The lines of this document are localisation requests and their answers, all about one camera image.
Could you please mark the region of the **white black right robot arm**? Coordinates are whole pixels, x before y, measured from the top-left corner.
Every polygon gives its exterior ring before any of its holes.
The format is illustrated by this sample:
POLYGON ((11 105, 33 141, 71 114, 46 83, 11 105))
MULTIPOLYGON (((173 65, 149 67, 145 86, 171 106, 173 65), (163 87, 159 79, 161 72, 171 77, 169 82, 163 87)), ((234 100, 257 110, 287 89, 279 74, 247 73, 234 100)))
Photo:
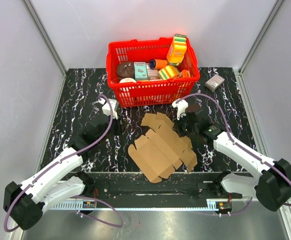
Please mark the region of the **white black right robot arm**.
POLYGON ((256 198, 266 209, 276 212, 291 198, 291 165, 285 159, 273 160, 248 147, 217 123, 211 123, 198 105, 176 100, 177 110, 173 130, 179 136, 194 136, 244 167, 250 176, 222 172, 210 186, 208 193, 218 198, 240 194, 256 198))

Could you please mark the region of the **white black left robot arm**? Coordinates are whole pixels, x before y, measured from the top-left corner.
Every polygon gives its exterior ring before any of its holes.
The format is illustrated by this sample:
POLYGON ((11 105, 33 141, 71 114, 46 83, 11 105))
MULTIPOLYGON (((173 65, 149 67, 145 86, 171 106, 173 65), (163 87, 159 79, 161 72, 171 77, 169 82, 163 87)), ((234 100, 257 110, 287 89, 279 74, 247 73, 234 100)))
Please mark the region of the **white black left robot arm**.
POLYGON ((42 170, 19 184, 10 182, 4 189, 3 209, 6 216, 3 229, 7 233, 17 228, 28 230, 44 213, 69 198, 96 198, 98 190, 95 181, 84 171, 74 173, 63 183, 58 182, 87 162, 92 149, 106 137, 120 136, 124 128, 119 114, 98 115, 88 121, 71 138, 61 154, 42 170))

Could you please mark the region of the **brown cardboard box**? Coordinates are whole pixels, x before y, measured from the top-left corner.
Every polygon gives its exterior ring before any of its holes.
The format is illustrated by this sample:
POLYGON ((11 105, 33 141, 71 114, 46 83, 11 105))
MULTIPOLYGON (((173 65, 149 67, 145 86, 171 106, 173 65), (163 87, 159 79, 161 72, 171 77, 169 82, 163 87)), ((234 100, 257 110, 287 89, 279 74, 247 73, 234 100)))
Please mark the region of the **brown cardboard box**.
POLYGON ((168 179, 183 164, 189 173, 198 164, 191 140, 180 137, 165 114, 146 113, 141 126, 149 130, 128 147, 128 154, 149 182, 168 179))

